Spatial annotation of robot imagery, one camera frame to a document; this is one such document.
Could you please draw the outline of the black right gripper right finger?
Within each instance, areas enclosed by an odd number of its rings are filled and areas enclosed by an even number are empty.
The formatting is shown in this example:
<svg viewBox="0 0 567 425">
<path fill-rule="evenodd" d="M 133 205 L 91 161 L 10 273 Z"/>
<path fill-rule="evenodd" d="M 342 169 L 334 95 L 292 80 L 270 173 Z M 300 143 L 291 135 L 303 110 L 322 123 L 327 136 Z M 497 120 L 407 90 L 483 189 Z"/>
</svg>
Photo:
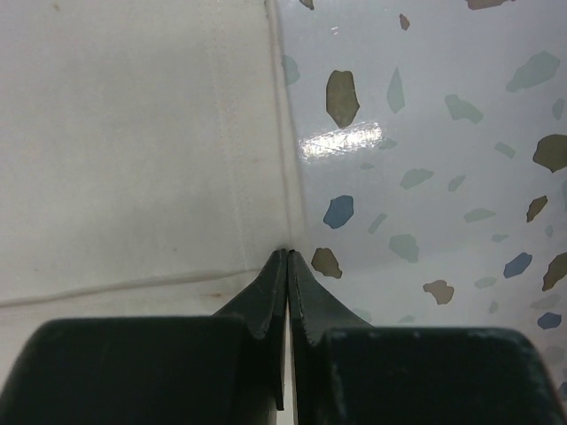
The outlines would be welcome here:
<svg viewBox="0 0 567 425">
<path fill-rule="evenodd" d="M 375 327 L 302 256 L 287 265 L 298 424 L 563 424 L 532 343 L 509 328 Z"/>
</svg>

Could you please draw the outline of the cream white t shirt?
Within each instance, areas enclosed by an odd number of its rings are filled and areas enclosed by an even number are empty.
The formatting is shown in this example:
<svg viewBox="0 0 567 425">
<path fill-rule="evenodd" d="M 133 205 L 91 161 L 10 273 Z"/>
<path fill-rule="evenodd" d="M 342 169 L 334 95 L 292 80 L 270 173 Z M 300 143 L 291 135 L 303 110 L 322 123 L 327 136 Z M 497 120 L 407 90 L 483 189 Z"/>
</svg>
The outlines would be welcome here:
<svg viewBox="0 0 567 425">
<path fill-rule="evenodd" d="M 305 219 L 271 1 L 1 4 L 1 371 L 59 317 L 205 313 Z"/>
</svg>

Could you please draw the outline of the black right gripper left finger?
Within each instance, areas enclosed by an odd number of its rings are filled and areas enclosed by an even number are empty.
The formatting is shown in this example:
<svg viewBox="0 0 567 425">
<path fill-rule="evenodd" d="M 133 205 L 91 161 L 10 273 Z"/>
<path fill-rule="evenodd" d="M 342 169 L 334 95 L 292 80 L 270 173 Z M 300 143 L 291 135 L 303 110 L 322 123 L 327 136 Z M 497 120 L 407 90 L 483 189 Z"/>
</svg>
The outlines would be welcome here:
<svg viewBox="0 0 567 425">
<path fill-rule="evenodd" d="M 288 254 L 210 316 L 64 319 L 27 340 L 4 424 L 273 424 L 284 407 Z"/>
</svg>

